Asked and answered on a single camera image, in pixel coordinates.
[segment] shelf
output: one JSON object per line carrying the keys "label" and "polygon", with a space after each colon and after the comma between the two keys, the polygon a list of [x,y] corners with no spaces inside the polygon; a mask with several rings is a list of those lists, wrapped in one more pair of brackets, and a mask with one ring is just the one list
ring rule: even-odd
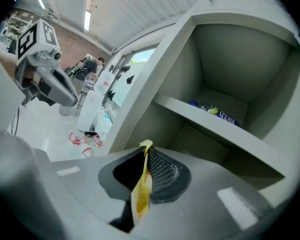
{"label": "shelf", "polygon": [[291,174],[291,161],[242,128],[197,107],[162,94],[157,93],[153,102],[199,125],[207,136],[218,139],[220,143],[241,148],[283,176],[286,177]]}
{"label": "shelf", "polygon": [[17,18],[17,17],[11,17],[11,19],[14,19],[14,20],[16,20],[16,21],[20,21],[20,22],[23,22],[23,23],[26,23],[26,24],[30,24],[31,22],[29,22],[29,21],[25,21],[25,20],[23,20],[23,19],[21,19],[21,18]]}
{"label": "shelf", "polygon": [[19,28],[16,28],[15,26],[11,26],[11,25],[6,25],[6,26],[8,26],[9,28],[11,28],[11,29],[13,29],[13,30],[19,31]]}

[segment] white cabinet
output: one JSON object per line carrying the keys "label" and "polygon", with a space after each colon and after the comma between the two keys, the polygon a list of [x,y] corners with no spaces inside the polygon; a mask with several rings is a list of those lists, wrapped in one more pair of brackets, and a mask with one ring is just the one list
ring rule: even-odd
{"label": "white cabinet", "polygon": [[[201,0],[144,66],[103,152],[150,139],[224,166],[277,206],[300,177],[295,35],[290,16],[268,0]],[[191,100],[218,107],[240,127],[189,105]]]}

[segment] brown wall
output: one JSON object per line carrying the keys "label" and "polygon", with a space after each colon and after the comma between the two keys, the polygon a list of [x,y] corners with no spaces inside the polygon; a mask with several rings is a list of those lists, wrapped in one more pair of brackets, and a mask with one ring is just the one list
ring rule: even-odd
{"label": "brown wall", "polygon": [[[11,14],[14,12],[24,12],[20,9],[14,9]],[[31,12],[27,11],[29,13],[29,17],[27,20],[30,20],[30,16],[33,15],[33,21],[35,22],[40,17],[38,15],[32,14]],[[82,38],[81,36],[65,29],[64,27],[46,20],[49,24],[51,24],[54,27],[54,31],[56,34],[56,37],[58,39],[60,49],[62,51],[61,61],[60,65],[61,68],[64,70],[67,67],[73,67],[78,61],[83,59],[87,54],[90,54],[94,56],[95,58],[103,57],[105,59],[105,64],[110,59],[110,56],[105,53],[100,48],[96,47],[94,44],[90,43],[86,39]]]}

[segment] yellow bag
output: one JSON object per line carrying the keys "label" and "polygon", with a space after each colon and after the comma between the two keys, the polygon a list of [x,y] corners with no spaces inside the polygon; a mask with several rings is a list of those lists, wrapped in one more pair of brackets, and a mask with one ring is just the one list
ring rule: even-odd
{"label": "yellow bag", "polygon": [[142,176],[131,193],[131,209],[134,225],[140,221],[149,209],[149,195],[151,194],[152,189],[152,178],[150,173],[147,173],[147,163],[148,149],[152,144],[153,142],[151,140],[145,140],[140,143],[140,146],[146,146],[146,149],[144,151],[145,158]]}

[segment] person in black shirt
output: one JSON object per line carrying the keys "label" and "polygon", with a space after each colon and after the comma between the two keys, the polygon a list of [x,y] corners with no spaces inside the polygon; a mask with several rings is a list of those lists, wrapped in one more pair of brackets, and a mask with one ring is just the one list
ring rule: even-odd
{"label": "person in black shirt", "polygon": [[85,66],[83,70],[78,71],[73,78],[73,85],[77,94],[79,95],[84,85],[85,79],[93,76],[96,80],[98,79],[97,68],[102,67],[105,59],[103,57],[99,57],[98,59],[91,59]]}

